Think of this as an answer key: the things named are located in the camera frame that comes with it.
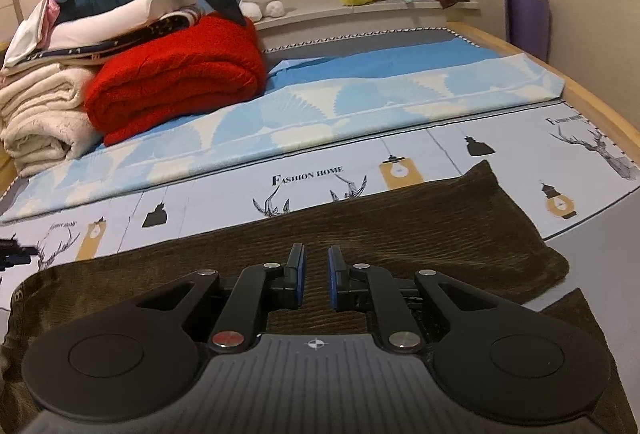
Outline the white folded quilt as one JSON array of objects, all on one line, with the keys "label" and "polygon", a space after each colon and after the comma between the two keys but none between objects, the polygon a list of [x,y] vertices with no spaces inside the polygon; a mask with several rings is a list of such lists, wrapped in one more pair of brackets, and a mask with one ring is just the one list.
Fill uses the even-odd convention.
[{"label": "white folded quilt", "polygon": [[42,0],[16,30],[3,68],[12,68],[32,52],[78,48],[106,42],[160,20],[197,0],[133,0],[110,11],[53,25],[51,4]]}]

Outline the dark patterned folded cloth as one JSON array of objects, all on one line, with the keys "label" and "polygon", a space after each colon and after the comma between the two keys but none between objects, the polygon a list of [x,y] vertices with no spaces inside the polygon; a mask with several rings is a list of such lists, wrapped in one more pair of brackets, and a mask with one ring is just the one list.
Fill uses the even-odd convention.
[{"label": "dark patterned folded cloth", "polygon": [[57,50],[34,51],[26,58],[21,59],[14,68],[21,66],[36,66],[37,64],[60,62],[69,64],[100,64],[113,58],[116,54],[136,46],[152,42],[152,40],[184,30],[195,24],[204,16],[203,10],[198,6],[182,8],[170,12],[151,25],[134,30],[131,33],[114,37],[105,42],[98,42],[88,46],[74,46]]}]

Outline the brown corduroy pants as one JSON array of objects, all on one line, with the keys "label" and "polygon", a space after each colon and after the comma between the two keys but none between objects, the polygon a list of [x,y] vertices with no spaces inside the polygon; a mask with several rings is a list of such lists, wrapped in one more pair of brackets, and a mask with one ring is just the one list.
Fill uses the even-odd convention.
[{"label": "brown corduroy pants", "polygon": [[[141,417],[84,422],[44,409],[22,362],[40,336],[201,269],[236,277],[305,248],[302,304],[270,311],[244,353],[218,355],[174,402]],[[506,424],[459,405],[419,359],[387,353],[372,316],[337,311],[328,251],[409,279],[431,268],[527,308],[570,266],[501,189],[487,163],[422,183],[273,219],[166,241],[94,261],[52,267],[15,290],[1,347],[1,428],[6,433],[633,433],[615,360],[585,296],[573,291],[536,311],[593,336],[611,376],[593,410],[558,424]]]}]

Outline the grey printed bed sheet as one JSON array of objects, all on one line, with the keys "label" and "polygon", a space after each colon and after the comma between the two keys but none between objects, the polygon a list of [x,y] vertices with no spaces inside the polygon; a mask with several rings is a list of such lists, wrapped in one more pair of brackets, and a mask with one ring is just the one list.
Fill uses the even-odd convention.
[{"label": "grey printed bed sheet", "polygon": [[487,162],[545,239],[639,191],[639,153],[562,100],[384,131],[4,223],[35,246],[1,277],[1,307],[34,273],[202,232],[457,177]]}]

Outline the red folded blanket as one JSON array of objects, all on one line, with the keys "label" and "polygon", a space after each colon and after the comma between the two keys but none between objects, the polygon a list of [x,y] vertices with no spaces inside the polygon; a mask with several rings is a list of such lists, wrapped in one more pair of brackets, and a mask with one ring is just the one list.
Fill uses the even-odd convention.
[{"label": "red folded blanket", "polygon": [[212,13],[105,62],[84,105],[109,147],[177,117],[252,100],[266,77],[253,22]]}]

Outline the light blue patterned blanket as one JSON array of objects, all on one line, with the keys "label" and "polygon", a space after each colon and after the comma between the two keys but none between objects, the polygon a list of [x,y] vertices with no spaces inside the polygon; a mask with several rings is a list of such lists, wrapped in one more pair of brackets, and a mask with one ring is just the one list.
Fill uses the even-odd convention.
[{"label": "light blue patterned blanket", "polygon": [[4,223],[345,139],[558,99],[565,82],[525,53],[462,37],[341,56],[288,59],[265,94],[186,116],[35,175]]}]

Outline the cream folded blanket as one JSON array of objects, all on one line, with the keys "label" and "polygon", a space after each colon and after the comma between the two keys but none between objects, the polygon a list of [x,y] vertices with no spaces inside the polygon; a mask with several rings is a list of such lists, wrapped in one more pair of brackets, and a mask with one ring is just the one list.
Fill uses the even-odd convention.
[{"label": "cream folded blanket", "polygon": [[90,151],[101,139],[85,109],[95,68],[51,63],[1,82],[1,144],[30,177]]}]

